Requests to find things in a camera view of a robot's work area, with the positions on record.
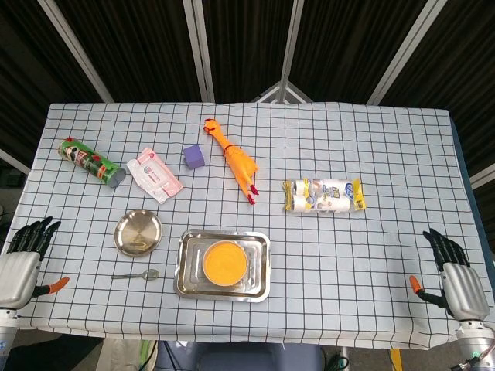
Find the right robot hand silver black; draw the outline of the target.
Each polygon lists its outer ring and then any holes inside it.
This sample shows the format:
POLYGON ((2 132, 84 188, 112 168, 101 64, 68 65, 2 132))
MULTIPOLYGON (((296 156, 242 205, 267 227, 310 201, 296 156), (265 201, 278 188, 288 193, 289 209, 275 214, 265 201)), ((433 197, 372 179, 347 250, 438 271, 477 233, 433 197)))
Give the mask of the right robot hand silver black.
POLYGON ((444 308, 458 322, 484 321, 490 308, 480 278, 471 268, 464 249, 433 228, 422 234, 432 248, 442 290, 440 295, 429 294, 412 275, 409 281, 413 292, 423 301, 444 308))

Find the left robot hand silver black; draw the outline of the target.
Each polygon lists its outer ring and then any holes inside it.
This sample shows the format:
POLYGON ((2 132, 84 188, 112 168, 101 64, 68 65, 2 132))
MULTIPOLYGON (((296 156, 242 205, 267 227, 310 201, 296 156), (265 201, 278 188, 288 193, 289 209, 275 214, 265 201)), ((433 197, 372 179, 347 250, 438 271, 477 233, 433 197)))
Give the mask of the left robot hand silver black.
POLYGON ((53 294, 64 288, 68 277, 53 284, 38 285, 39 269, 61 222, 51 216, 18 230, 1 255, 1 308, 19 310, 31 299, 53 294))

